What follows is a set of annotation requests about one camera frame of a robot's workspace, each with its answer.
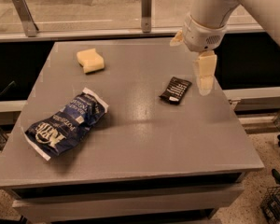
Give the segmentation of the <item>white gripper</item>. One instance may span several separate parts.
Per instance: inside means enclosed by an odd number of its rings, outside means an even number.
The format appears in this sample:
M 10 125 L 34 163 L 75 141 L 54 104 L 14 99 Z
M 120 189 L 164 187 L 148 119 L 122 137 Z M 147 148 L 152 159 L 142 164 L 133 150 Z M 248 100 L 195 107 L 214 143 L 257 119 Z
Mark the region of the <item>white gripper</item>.
M 217 56 L 213 49 L 220 45 L 226 31 L 227 26 L 208 28 L 200 25 L 188 14 L 182 31 L 179 30 L 170 41 L 171 47 L 178 46 L 184 41 L 190 51 L 200 52 L 193 62 L 193 70 L 202 96 L 208 95 L 213 89 L 217 67 Z

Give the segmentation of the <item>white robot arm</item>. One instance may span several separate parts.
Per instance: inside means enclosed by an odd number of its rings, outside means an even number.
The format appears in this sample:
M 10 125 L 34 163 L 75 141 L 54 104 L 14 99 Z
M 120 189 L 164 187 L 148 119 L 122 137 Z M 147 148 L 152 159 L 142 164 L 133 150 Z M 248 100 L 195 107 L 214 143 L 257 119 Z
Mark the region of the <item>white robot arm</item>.
M 280 0 L 194 0 L 182 29 L 171 44 L 183 43 L 198 54 L 194 76 L 201 95 L 211 92 L 215 81 L 217 48 L 227 32 L 232 12 L 242 6 L 280 47 Z

